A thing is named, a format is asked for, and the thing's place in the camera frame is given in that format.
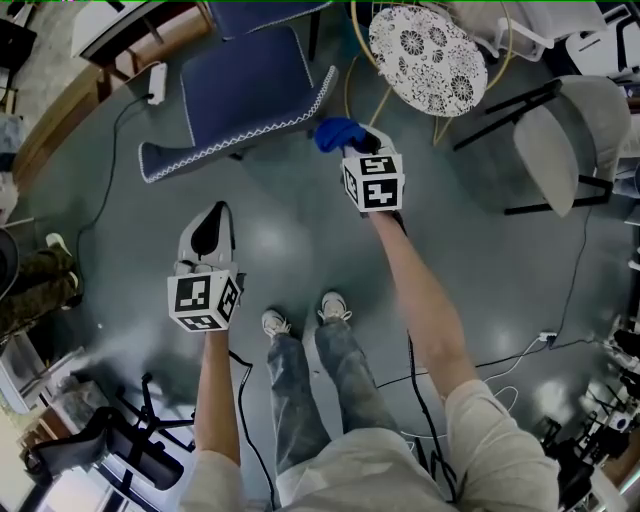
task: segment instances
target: leg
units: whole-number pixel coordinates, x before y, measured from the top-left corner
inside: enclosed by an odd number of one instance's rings
[[[309,365],[302,343],[288,334],[284,318],[275,311],[265,313],[262,324],[272,336],[267,365],[276,431],[276,473],[280,475],[313,459],[331,439],[311,394]]]
[[[376,388],[367,359],[344,320],[350,317],[344,300],[336,297],[340,296],[329,292],[322,301],[325,322],[316,330],[316,346],[322,365],[338,390],[344,433],[374,427],[397,432],[398,426]]]
[[[54,277],[65,276],[73,268],[75,262],[60,235],[47,235],[47,245],[47,249],[28,256],[20,264],[16,282],[9,290],[10,295],[23,293]]]
[[[45,313],[61,308],[75,294],[75,282],[68,275],[33,286],[20,295],[4,297],[0,302],[0,333],[17,331]]]
[[[320,27],[320,11],[311,13],[309,26],[309,62],[313,62],[316,56],[316,44],[318,43],[318,28]]]

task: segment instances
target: fiducial marker cube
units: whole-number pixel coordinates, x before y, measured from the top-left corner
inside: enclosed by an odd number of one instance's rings
[[[347,195],[361,212],[402,208],[402,155],[345,158],[342,160],[342,173]]]
[[[167,279],[169,316],[189,332],[226,331],[240,297],[228,270]]]

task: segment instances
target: person in camouflage pants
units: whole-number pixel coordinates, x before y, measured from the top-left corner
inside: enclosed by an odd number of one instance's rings
[[[0,300],[0,336],[11,334],[45,313],[66,308],[78,295],[75,265],[64,240],[47,235],[47,249],[24,258],[18,276]]]

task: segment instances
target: jeans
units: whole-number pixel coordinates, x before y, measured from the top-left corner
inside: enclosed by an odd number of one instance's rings
[[[338,391],[344,433],[374,427],[398,432],[347,323],[329,319],[318,327],[315,338],[320,361]],[[289,334],[276,334],[267,363],[276,431],[276,473],[280,475],[316,457],[331,439],[311,394],[302,343]]]

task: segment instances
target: shoe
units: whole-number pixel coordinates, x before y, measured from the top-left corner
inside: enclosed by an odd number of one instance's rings
[[[69,249],[67,249],[67,244],[64,243],[64,238],[62,238],[62,235],[60,235],[59,233],[49,233],[46,236],[45,241],[47,242],[47,247],[59,245],[60,247],[62,247],[62,250],[64,252],[66,252],[69,256],[71,256]]]
[[[267,336],[273,338],[276,334],[289,334],[291,324],[274,309],[268,309],[262,314],[262,329]]]
[[[347,303],[342,298],[342,295],[336,292],[327,292],[322,297],[322,310],[318,311],[318,316],[323,321],[327,321],[329,318],[340,318],[347,321],[351,318],[351,311],[347,310]]]
[[[80,287],[80,280],[78,279],[78,276],[75,275],[73,272],[69,272],[67,275],[73,281],[74,291],[78,291],[78,288]],[[60,309],[64,311],[68,311],[72,308],[75,308],[78,304],[80,304],[80,302],[82,302],[82,295],[74,295]]]
[[[69,272],[68,275],[73,280],[73,289],[77,290],[78,287],[80,286],[80,280],[78,279],[78,276],[75,275],[73,272]]]

